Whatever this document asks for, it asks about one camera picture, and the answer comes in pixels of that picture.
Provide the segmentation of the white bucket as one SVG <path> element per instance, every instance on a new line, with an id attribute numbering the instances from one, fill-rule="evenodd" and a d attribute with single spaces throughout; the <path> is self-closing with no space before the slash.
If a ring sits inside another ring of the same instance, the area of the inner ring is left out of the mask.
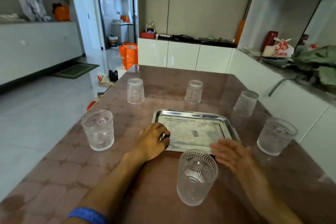
<path id="1" fill-rule="evenodd" d="M 115 48 L 118 47 L 118 37 L 115 35 L 108 35 L 108 45 L 109 48 Z"/>

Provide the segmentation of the black items on sideboard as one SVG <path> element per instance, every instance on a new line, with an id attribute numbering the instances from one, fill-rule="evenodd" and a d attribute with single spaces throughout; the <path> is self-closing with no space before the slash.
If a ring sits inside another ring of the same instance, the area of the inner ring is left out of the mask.
<path id="1" fill-rule="evenodd" d="M 166 35 L 166 34 L 156 34 L 156 39 L 168 40 L 173 42 L 181 42 L 188 44 L 201 44 L 206 46 L 224 47 L 224 48 L 237 48 L 237 44 L 232 41 L 225 39 L 209 39 L 209 38 L 199 38 L 195 39 L 187 35 Z"/>

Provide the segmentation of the person's right hand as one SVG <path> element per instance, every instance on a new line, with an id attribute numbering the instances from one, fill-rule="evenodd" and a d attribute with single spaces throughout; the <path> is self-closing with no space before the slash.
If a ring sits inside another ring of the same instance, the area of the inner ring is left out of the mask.
<path id="1" fill-rule="evenodd" d="M 225 166 L 235 174 L 237 179 L 244 179 L 257 167 L 251 148 L 244 147 L 241 143 L 233 140 L 231 148 L 234 152 L 234 164 Z"/>

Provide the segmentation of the orange paper shopping bag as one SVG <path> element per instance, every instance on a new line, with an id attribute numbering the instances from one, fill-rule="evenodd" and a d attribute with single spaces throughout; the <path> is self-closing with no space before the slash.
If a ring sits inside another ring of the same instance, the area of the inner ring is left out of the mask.
<path id="1" fill-rule="evenodd" d="M 132 65 L 138 64 L 137 44 L 125 42 L 121 46 L 119 46 L 119 52 L 125 70 L 130 69 Z"/>

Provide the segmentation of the person's left forearm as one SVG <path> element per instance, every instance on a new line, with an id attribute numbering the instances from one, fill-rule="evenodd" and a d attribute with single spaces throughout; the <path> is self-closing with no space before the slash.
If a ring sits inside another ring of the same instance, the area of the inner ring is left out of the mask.
<path id="1" fill-rule="evenodd" d="M 143 165 L 134 162 L 126 154 L 118 166 L 104 177 L 75 208 L 87 207 L 94 209 L 107 217 L 107 223 L 113 218 L 132 179 Z M 89 223 L 82 219 L 70 218 L 65 219 L 62 224 Z"/>

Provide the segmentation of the dark shallow pan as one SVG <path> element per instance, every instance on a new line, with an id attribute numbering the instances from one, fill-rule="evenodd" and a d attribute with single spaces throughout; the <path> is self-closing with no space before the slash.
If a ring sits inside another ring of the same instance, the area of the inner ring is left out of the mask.
<path id="1" fill-rule="evenodd" d="M 294 66 L 294 62 L 287 58 L 261 57 L 261 61 L 279 69 L 287 69 Z"/>

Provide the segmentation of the clear ribbed drinking glass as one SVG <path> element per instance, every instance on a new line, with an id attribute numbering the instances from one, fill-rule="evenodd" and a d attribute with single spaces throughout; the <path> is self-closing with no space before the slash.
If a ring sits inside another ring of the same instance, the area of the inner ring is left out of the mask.
<path id="1" fill-rule="evenodd" d="M 81 125 L 93 150 L 104 151 L 113 145 L 114 122 L 110 111 L 89 111 L 82 116 Z"/>
<path id="2" fill-rule="evenodd" d="M 180 156 L 178 162 L 177 194 L 186 205 L 200 205 L 218 175 L 214 158 L 204 151 L 190 149 Z"/>
<path id="3" fill-rule="evenodd" d="M 261 151 L 271 156 L 278 156 L 298 134 L 291 123 L 271 117 L 266 120 L 258 137 L 257 145 Z"/>
<path id="4" fill-rule="evenodd" d="M 130 78 L 127 81 L 127 101 L 131 104 L 144 102 L 144 83 L 140 78 Z"/>
<path id="5" fill-rule="evenodd" d="M 189 104 L 199 104 L 203 91 L 203 82 L 199 80 L 190 80 L 188 82 L 185 101 Z"/>
<path id="6" fill-rule="evenodd" d="M 252 116 L 258 98 L 259 95 L 252 90 L 242 91 L 234 105 L 234 112 L 244 117 Z"/>

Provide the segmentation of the blue wristband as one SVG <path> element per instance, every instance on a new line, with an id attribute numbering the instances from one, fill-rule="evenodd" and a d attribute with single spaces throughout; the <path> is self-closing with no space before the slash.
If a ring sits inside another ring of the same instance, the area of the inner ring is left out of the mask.
<path id="1" fill-rule="evenodd" d="M 107 224 L 107 217 L 102 213 L 87 207 L 78 207 L 73 209 L 66 219 L 82 219 L 89 224 Z"/>

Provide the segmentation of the white counter cabinet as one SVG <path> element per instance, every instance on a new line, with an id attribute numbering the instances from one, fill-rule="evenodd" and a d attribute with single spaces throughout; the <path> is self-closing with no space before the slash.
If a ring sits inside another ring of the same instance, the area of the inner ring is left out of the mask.
<path id="1" fill-rule="evenodd" d="M 269 97 L 277 83 L 295 76 L 277 72 L 238 49 L 234 49 L 226 72 L 255 91 L 272 116 L 298 129 L 296 142 L 336 183 L 336 100 L 292 80 L 283 81 Z"/>

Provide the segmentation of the green doormat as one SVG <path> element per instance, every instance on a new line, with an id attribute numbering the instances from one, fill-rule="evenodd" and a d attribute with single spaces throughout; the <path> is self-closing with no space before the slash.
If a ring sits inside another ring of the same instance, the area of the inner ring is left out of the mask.
<path id="1" fill-rule="evenodd" d="M 53 73 L 51 77 L 65 78 L 65 79 L 77 79 L 82 75 L 98 68 L 99 65 L 76 62 L 68 68 L 65 68 L 59 72 Z"/>

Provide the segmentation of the tall orange leaning object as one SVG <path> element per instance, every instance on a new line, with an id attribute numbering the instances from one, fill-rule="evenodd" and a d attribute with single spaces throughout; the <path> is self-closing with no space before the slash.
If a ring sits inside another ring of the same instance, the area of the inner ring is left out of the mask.
<path id="1" fill-rule="evenodd" d="M 238 30 L 237 30 L 237 34 L 235 36 L 235 39 L 234 39 L 234 43 L 236 45 L 236 48 L 238 47 L 238 44 L 239 44 L 239 41 L 240 41 L 240 38 L 241 38 L 241 35 L 242 35 L 242 31 L 243 31 L 243 28 L 244 28 L 244 25 L 245 25 L 245 19 L 242 19 L 239 26 L 238 26 Z"/>

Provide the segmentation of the rectangular stainless steel tray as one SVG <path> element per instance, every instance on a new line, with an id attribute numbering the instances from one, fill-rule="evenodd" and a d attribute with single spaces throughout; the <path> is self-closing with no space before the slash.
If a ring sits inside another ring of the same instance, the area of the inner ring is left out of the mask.
<path id="1" fill-rule="evenodd" d="M 211 154 L 209 144 L 218 139 L 241 141 L 229 120 L 217 114 L 159 109 L 153 114 L 152 123 L 161 123 L 170 132 L 168 151 L 196 149 Z"/>

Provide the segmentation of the small grey kitchen table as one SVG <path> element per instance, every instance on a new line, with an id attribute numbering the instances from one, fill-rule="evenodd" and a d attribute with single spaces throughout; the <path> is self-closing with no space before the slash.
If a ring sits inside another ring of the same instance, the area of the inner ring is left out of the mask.
<path id="1" fill-rule="evenodd" d="M 111 32 L 116 36 L 119 45 L 123 43 L 135 43 L 134 41 L 134 25 L 132 23 L 112 23 Z"/>

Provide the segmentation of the white plastic bag red print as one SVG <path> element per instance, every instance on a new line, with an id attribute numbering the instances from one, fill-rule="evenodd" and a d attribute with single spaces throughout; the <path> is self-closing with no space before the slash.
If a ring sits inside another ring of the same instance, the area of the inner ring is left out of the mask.
<path id="1" fill-rule="evenodd" d="M 290 58 L 293 55 L 294 47 L 288 44 L 288 42 L 292 40 L 291 38 L 284 40 L 274 37 L 274 40 L 279 43 L 273 46 L 265 46 L 264 51 L 261 55 L 262 57 Z"/>

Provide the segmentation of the green cloth bag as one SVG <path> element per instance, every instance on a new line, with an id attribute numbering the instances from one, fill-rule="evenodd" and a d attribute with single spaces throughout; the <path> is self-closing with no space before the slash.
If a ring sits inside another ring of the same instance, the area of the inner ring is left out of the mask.
<path id="1" fill-rule="evenodd" d="M 291 58 L 301 71 L 316 77 L 318 85 L 336 88 L 336 45 L 296 52 Z"/>

